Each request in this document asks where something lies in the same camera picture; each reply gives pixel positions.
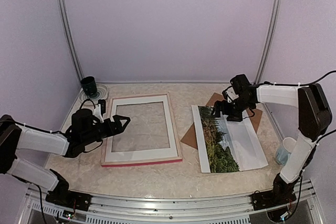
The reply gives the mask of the landscape photo print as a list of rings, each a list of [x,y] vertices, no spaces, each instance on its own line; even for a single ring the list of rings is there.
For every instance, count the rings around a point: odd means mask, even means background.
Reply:
[[[231,173],[268,166],[250,118],[228,122],[211,116],[211,106],[192,106],[202,173]]]

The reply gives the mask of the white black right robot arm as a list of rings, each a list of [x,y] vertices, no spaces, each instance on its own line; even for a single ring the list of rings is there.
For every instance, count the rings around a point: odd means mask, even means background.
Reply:
[[[261,210],[296,201],[294,187],[302,180],[304,169],[311,162],[318,142],[329,135],[332,112],[323,88],[318,83],[255,84],[247,81],[231,82],[237,98],[231,99],[224,91],[224,99],[216,101],[213,117],[225,115],[229,121],[241,122],[243,111],[253,109],[258,103],[280,104],[297,109],[297,138],[286,164],[273,181],[271,190],[251,195],[254,210]]]

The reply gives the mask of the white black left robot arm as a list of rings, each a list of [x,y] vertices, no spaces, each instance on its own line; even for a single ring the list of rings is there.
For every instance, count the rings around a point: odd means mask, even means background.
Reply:
[[[66,132],[47,131],[16,122],[10,115],[1,117],[1,173],[46,190],[45,200],[73,210],[88,211],[92,196],[69,189],[57,171],[45,169],[19,157],[20,150],[76,158],[86,146],[124,132],[131,119],[114,115],[103,119],[99,110],[79,109],[71,116]]]

